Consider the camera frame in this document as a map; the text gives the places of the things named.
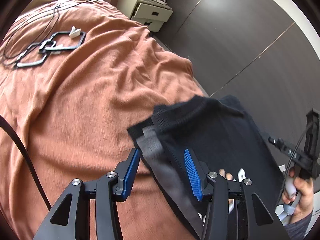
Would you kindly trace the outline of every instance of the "orange blanket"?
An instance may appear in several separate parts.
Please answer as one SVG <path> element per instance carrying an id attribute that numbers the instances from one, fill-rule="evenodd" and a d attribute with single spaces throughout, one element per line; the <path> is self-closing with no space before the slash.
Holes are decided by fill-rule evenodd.
<path id="1" fill-rule="evenodd" d="M 62 6 L 83 0 L 61 0 Z M 21 15 L 4 39 L 31 16 Z M 20 30 L 7 51 L 18 53 L 35 39 L 51 16 Z M 28 149 L 51 205 L 74 178 L 97 179 L 127 158 L 133 143 L 127 127 L 150 116 L 158 104 L 201 95 L 187 59 L 164 51 L 148 29 L 100 1 L 61 11 L 53 32 L 87 32 L 73 52 L 50 55 L 39 67 L 0 66 L 0 114 Z M 68 45 L 69 37 L 58 41 Z M 34 61 L 36 51 L 25 61 Z M 21 240 L 32 239 L 47 208 L 20 152 L 0 130 L 0 208 Z M 118 204 L 124 239 L 193 239 L 173 214 L 140 162 L 132 194 Z M 91 235 L 95 239 L 94 205 Z"/>

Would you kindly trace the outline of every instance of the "gray fabric strip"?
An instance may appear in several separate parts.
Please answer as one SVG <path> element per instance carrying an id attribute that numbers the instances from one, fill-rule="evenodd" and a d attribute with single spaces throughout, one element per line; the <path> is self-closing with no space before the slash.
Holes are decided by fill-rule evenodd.
<path id="1" fill-rule="evenodd" d="M 161 142 L 156 136 L 154 126 L 143 129 L 144 136 L 137 139 L 142 155 L 150 165 L 156 179 L 166 191 L 166 193 L 176 203 L 184 217 L 189 221 L 195 232 L 201 238 L 203 222 L 198 212 L 191 204 L 190 199 L 185 194 L 183 184 L 176 170 L 172 167 L 165 156 Z"/>

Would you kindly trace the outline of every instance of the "metal screw head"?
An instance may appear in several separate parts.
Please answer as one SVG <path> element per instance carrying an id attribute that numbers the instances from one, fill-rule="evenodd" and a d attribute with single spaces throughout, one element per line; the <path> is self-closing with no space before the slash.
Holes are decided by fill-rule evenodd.
<path id="1" fill-rule="evenodd" d="M 72 185 L 73 185 L 73 186 L 79 185 L 80 182 L 81 182 L 80 179 L 74 179 L 74 180 L 72 181 Z"/>
<path id="2" fill-rule="evenodd" d="M 244 184 L 246 184 L 248 186 L 252 185 L 252 180 L 251 179 L 244 179 L 243 182 L 244 182 Z"/>
<path id="3" fill-rule="evenodd" d="M 216 178 L 218 176 L 218 174 L 214 171 L 210 171 L 208 175 L 210 178 Z"/>
<path id="4" fill-rule="evenodd" d="M 115 171 L 109 171 L 108 173 L 107 173 L 107 177 L 108 178 L 113 178 L 113 177 L 115 177 L 117 175 L 117 173 L 115 172 Z"/>

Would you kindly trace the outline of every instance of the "wire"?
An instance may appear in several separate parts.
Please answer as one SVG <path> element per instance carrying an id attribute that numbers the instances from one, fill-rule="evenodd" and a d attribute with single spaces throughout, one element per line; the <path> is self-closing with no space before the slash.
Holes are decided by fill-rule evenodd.
<path id="1" fill-rule="evenodd" d="M 34 17 L 36 17 L 36 16 L 39 16 L 39 15 L 41 15 L 41 14 L 43 14 L 43 13 L 50 12 L 50 11 L 52 11 L 52 9 L 47 10 L 47 11 L 44 11 L 44 12 L 41 12 L 41 13 L 38 13 L 37 15 L 32 16 L 31 18 L 29 18 L 29 19 L 26 20 L 26 21 L 29 21 L 29 22 L 27 22 L 27 23 L 24 22 L 25 24 L 24 24 L 24 23 L 21 23 L 21 25 L 20 25 L 19 27 L 17 27 L 17 29 L 10 35 L 10 37 L 9 37 L 8 40 L 6 41 L 6 44 L 5 44 L 5 47 L 4 47 L 4 52 L 3 52 L 3 54 L 2 54 L 2 60 L 1 60 L 1 61 L 2 61 L 2 64 L 4 64 L 5 66 L 9 66 L 9 65 L 15 64 L 15 63 L 17 62 L 17 61 L 12 61 L 12 62 L 10 62 L 10 63 L 5 63 L 4 61 L 7 60 L 7 59 L 13 59 L 13 58 L 17 57 L 17 56 L 20 55 L 22 52 L 24 52 L 31 44 L 33 44 L 33 43 L 36 42 L 36 40 L 44 33 L 44 31 L 47 29 L 47 27 L 49 26 L 49 24 L 52 22 L 52 20 L 53 20 L 53 18 L 54 18 L 54 15 L 55 15 L 55 9 L 57 10 L 58 18 L 57 18 L 56 22 L 54 23 L 53 27 L 51 28 L 51 30 L 49 31 L 49 33 L 41 40 L 41 42 L 43 42 L 43 41 L 47 38 L 47 36 L 48 36 L 48 35 L 50 34 L 50 32 L 53 30 L 54 26 L 57 24 L 57 22 L 58 22 L 58 20 L 59 20 L 59 18 L 60 18 L 60 12 L 61 12 L 61 11 L 66 10 L 66 9 L 70 9 L 70 8 L 73 8 L 73 7 L 78 6 L 78 5 L 80 5 L 80 4 L 83 4 L 83 3 L 90 3 L 90 2 L 95 2 L 95 1 L 99 1 L 99 0 L 88 0 L 88 1 L 81 2 L 81 3 L 77 3 L 77 4 L 72 5 L 72 6 L 69 6 L 69 7 L 68 7 L 68 5 L 65 5 L 65 6 L 62 6 L 62 7 L 60 7 L 60 5 L 55 6 L 55 7 L 53 8 L 52 18 L 50 19 L 50 21 L 49 21 L 49 23 L 46 25 L 46 27 L 42 30 L 42 32 L 37 36 L 37 38 L 34 39 L 32 43 L 30 43 L 24 50 L 20 51 L 18 54 L 15 54 L 15 55 L 13 55 L 13 56 L 8 56 L 8 55 L 6 55 L 6 48 L 7 48 L 7 46 L 8 46 L 8 43 L 10 42 L 10 40 L 13 38 L 13 36 L 14 36 L 20 29 L 26 27 L 27 25 L 31 24 L 32 22 L 35 22 L 36 20 L 39 20 L 39 19 L 44 18 L 44 17 L 46 17 L 46 16 L 49 16 L 51 13 L 50 13 L 50 14 L 47 14 L 47 15 L 44 15 L 44 16 L 41 16 L 41 17 L 39 17 L 39 18 L 36 18 L 36 19 L 34 19 L 34 20 L 32 20 L 32 21 L 29 21 L 30 19 L 32 19 L 32 18 L 34 18 Z M 31 53 L 35 48 L 36 48 L 36 47 L 33 47 L 33 48 L 32 48 L 30 51 L 28 51 L 25 55 Z"/>
<path id="2" fill-rule="evenodd" d="M 58 6 L 56 6 L 54 9 L 53 9 L 53 14 L 52 14 L 52 18 L 50 19 L 49 23 L 46 25 L 46 27 L 43 29 L 43 31 L 41 31 L 41 33 L 28 45 L 28 47 L 31 45 L 31 44 L 34 44 L 36 42 L 36 40 L 44 33 L 44 31 L 47 29 L 47 27 L 49 26 L 49 24 L 52 22 L 53 18 L 54 18 L 54 15 L 55 15 L 55 9 L 57 9 L 57 14 L 58 14 L 58 17 L 55 21 L 55 23 L 53 24 L 53 26 L 51 27 L 50 31 L 47 33 L 47 35 L 39 42 L 39 44 L 41 44 L 47 37 L 48 35 L 51 33 L 51 31 L 53 30 L 53 28 L 55 27 L 55 25 L 57 24 L 59 18 L 60 18 L 60 12 L 58 10 Z M 22 52 L 24 52 L 26 49 L 28 49 L 28 47 L 26 49 L 24 49 L 23 51 L 19 52 L 18 54 L 14 55 L 14 56 L 6 56 L 5 55 L 5 50 L 6 50 L 6 47 L 7 47 L 8 43 L 6 43 L 6 45 L 4 46 L 4 53 L 2 55 L 2 64 L 5 65 L 5 66 L 9 66 L 9 65 L 12 65 L 12 64 L 15 64 L 17 62 L 17 60 L 14 60 L 10 63 L 5 63 L 4 61 L 7 60 L 7 59 L 12 59 L 12 58 L 15 58 L 17 57 L 18 55 L 20 55 Z M 33 50 L 35 50 L 36 47 L 32 47 L 29 51 L 27 51 L 25 54 L 24 54 L 24 57 L 26 55 L 28 55 L 29 53 L 31 53 Z"/>
<path id="3" fill-rule="evenodd" d="M 282 197 L 282 192 L 283 192 L 283 190 L 284 190 L 285 180 L 286 180 L 286 178 L 287 178 L 287 176 L 288 176 L 289 169 L 290 169 L 290 165 L 291 165 L 291 163 L 292 163 L 293 157 L 294 157 L 297 149 L 299 148 L 299 146 L 300 146 L 300 144 L 301 144 L 301 142 L 302 142 L 303 137 L 305 136 L 305 134 L 308 132 L 308 130 L 311 128 L 311 126 L 312 126 L 314 123 L 316 123 L 316 122 L 315 122 L 315 121 L 311 122 L 311 123 L 307 126 L 307 128 L 305 128 L 305 130 L 304 130 L 303 133 L 301 134 L 301 136 L 300 136 L 300 138 L 299 138 L 299 140 L 298 140 L 298 142 L 297 142 L 297 144 L 296 144 L 296 146 L 295 146 L 295 148 L 294 148 L 294 150 L 293 150 L 293 152 L 292 152 L 292 154 L 291 154 L 291 157 L 290 157 L 290 159 L 289 159 L 287 168 L 285 169 L 285 172 L 284 172 L 284 179 L 283 179 L 283 182 L 282 182 L 282 186 L 281 186 L 281 189 L 280 189 L 280 193 L 279 193 L 279 196 L 278 196 L 278 200 L 277 200 L 277 202 L 276 202 L 276 206 L 278 205 L 278 203 L 279 203 L 279 201 L 280 201 L 280 199 L 281 199 L 281 197 Z"/>
<path id="4" fill-rule="evenodd" d="M 26 160 L 26 163 L 28 165 L 28 168 L 31 172 L 32 178 L 48 208 L 48 210 L 50 211 L 51 209 L 51 205 L 50 202 L 41 186 L 41 183 L 39 181 L 39 178 L 37 176 L 36 170 L 31 162 L 31 159 L 28 155 L 28 152 L 26 150 L 26 148 L 24 147 L 22 141 L 20 140 L 19 136 L 17 135 L 17 133 L 14 131 L 14 129 L 10 126 L 10 124 L 0 115 L 0 126 L 1 128 L 10 136 L 10 138 L 13 140 L 13 142 L 15 143 L 15 145 L 18 147 L 19 151 L 21 152 L 23 158 Z"/>

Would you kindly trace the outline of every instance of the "white nightstand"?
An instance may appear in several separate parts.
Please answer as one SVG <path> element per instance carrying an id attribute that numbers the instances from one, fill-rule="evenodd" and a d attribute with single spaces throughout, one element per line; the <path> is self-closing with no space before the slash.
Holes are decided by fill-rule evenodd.
<path id="1" fill-rule="evenodd" d="M 117 9 L 129 19 L 158 32 L 172 14 L 172 8 L 151 0 L 118 0 Z"/>

